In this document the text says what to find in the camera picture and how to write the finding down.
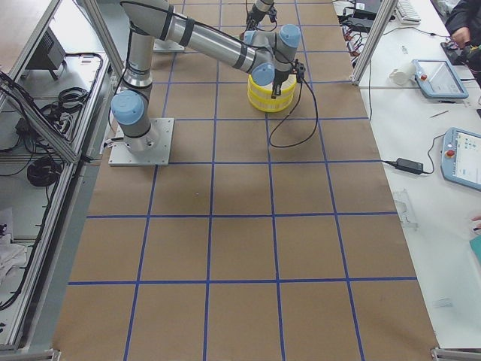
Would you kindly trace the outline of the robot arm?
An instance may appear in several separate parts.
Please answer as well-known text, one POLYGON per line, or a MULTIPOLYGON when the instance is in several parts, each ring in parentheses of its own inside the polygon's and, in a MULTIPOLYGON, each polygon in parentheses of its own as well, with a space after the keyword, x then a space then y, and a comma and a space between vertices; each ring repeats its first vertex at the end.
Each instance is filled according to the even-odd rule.
POLYGON ((147 114, 156 39, 172 41, 243 71, 255 84, 270 85, 272 97, 280 96, 283 83, 298 73, 295 55, 300 29, 295 25, 284 25, 278 32, 248 29, 236 38, 177 13, 167 1, 122 1, 120 5, 129 19, 129 49, 124 88, 113 97, 110 109, 133 153, 151 150, 159 143, 160 133, 147 114))
POLYGON ((246 30, 256 30, 268 16, 271 23, 277 24, 277 10, 273 0, 255 0, 251 8, 246 8, 246 30))

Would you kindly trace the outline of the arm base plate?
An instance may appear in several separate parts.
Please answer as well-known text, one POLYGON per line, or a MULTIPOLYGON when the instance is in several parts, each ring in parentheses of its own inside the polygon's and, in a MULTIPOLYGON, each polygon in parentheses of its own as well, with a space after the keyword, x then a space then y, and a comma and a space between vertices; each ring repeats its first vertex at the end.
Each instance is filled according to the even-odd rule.
POLYGON ((151 166, 169 164, 171 141, 174 132, 173 118, 150 118, 150 131, 141 138, 130 138, 118 126, 112 143, 109 165, 151 166))

